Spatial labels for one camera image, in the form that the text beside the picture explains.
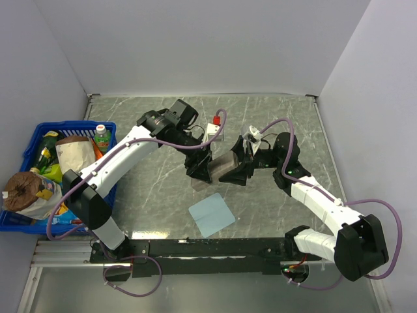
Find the grey felt glasses case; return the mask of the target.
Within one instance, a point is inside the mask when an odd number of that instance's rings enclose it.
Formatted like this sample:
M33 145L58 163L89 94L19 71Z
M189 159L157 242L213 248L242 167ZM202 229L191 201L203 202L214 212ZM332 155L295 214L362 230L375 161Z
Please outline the grey felt glasses case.
M219 182L219 178L238 166L238 157L235 152L228 151L222 156L215 158L208 163L208 173L211 178L210 183L191 178L190 186L197 192L208 188L210 185Z

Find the light blue cleaning cloth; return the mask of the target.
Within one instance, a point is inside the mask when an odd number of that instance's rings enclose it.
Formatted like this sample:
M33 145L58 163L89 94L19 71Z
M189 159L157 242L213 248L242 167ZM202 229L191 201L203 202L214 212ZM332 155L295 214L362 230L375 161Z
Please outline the light blue cleaning cloth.
M203 238L214 235L236 221L235 216L219 193L192 205L188 211Z

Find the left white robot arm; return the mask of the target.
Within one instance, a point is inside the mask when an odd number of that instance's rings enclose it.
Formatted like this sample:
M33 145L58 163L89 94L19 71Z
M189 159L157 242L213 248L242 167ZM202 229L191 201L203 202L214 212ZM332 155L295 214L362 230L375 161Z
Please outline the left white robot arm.
M166 145L185 155L187 176L209 183L210 143L193 137L189 128L198 112L183 100L169 109L144 113L136 126L102 158L80 172L68 170L63 176L66 206L106 246L115 262L126 259L127 237L112 217L105 197L119 179L140 160Z

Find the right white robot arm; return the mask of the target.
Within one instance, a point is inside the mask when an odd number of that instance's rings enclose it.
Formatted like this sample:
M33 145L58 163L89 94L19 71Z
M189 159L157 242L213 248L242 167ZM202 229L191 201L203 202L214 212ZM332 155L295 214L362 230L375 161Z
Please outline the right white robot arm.
M343 205L326 191L301 165L296 136L278 134L267 149L260 148L261 136L239 136L232 152L238 165L220 177L222 183L244 186L255 170L273 169L276 186L306 206L331 231L329 235L301 225L285 234L284 251L292 260L304 254L336 264L350 281L366 276L388 262L388 250L381 222L374 215L364 216Z

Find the green drink bottle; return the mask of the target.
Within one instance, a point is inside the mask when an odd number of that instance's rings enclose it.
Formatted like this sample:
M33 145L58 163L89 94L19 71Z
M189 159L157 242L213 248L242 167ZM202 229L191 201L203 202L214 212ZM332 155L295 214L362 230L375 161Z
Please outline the green drink bottle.
M94 135L94 141L101 153L108 151L111 139L111 132L103 125L97 125Z

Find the brown paper bag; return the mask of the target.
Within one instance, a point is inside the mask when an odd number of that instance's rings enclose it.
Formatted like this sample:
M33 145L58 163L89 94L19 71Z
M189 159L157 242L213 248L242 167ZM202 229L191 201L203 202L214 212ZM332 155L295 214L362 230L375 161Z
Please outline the brown paper bag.
M96 162L91 140L86 136L71 135L55 144L61 173L68 170L79 173L83 168Z

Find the blue plastic basket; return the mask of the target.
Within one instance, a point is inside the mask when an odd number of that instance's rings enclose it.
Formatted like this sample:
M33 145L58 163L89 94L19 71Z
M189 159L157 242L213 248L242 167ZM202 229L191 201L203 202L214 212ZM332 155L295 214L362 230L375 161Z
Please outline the blue plastic basket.
M61 132L65 136L81 135L93 138L95 128L97 125L103 124L111 133L109 149L116 146L116 124L113 122L96 122L96 121L61 121L61 122L47 122L38 124L33 132L31 140L29 141L26 150L23 152L23 162L20 171L29 171L36 158L36 152L40 145L42 137L50 130ZM112 187L109 194L104 198L104 201L113 208L115 203L115 196L117 191L117 184ZM38 222L35 220L13 213L10 211L1 211L1 231L17 231L28 234L46 235L46 224L48 219ZM51 225L52 235L61 235L76 228L76 224L53 224Z

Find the blue chips bag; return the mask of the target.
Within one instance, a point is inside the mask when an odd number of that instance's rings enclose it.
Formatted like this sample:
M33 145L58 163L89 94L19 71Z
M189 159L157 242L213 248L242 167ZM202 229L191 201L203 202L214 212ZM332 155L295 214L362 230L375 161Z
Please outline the blue chips bag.
M83 222L63 203L52 218L52 225L75 226Z

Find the green glass bottle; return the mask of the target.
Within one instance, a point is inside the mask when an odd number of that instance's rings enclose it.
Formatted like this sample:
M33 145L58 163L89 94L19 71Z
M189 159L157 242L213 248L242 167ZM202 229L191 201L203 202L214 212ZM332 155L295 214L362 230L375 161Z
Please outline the green glass bottle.
M55 144L65 136L62 132L51 130L43 137L36 152L34 164L29 171L42 175L48 166L57 160Z

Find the brown round bread bag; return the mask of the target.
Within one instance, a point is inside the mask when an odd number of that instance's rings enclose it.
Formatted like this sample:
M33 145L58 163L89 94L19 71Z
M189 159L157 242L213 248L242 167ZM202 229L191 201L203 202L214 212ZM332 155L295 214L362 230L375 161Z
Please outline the brown round bread bag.
M3 191L3 208L36 220L48 218L62 197L61 187L33 172L19 172Z

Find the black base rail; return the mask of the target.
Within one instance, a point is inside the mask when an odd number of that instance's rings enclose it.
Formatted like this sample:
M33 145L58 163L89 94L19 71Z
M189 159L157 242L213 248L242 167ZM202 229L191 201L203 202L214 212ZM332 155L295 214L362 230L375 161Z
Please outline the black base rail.
M134 278L153 275L261 273L280 275L286 263L298 263L305 254L286 239L131 239L116 250L92 245L92 264L127 265Z

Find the aluminium frame rail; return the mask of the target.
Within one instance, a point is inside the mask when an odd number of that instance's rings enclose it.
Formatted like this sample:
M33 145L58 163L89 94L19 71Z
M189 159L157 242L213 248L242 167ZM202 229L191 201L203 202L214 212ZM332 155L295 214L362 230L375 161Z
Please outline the aluminium frame rail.
M37 241L31 267L90 267L89 241Z

